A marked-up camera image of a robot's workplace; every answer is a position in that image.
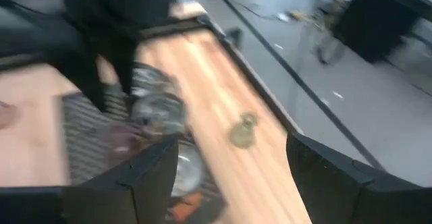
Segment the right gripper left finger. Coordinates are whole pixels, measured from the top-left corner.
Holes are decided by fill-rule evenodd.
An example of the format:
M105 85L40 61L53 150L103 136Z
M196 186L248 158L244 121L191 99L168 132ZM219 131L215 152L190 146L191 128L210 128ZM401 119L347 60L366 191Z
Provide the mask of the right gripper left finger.
M161 223L177 163L169 137L79 185L2 188L1 222Z

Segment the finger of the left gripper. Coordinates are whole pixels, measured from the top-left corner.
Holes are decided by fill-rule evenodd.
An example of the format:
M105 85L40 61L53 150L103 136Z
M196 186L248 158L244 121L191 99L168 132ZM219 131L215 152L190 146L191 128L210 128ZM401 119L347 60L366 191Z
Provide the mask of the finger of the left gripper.
M114 67L123 92L127 95L131 94L135 54L136 45L122 45L111 50L110 62Z
M99 77L97 55L67 55L59 62L59 72L74 84L101 112L106 112L103 83Z

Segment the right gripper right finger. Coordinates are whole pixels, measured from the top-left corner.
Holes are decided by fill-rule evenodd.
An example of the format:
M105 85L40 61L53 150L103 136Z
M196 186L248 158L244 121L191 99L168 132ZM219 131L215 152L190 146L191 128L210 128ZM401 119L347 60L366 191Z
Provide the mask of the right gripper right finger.
M289 136L286 154L313 223L431 222L431 188L378 170L299 133Z

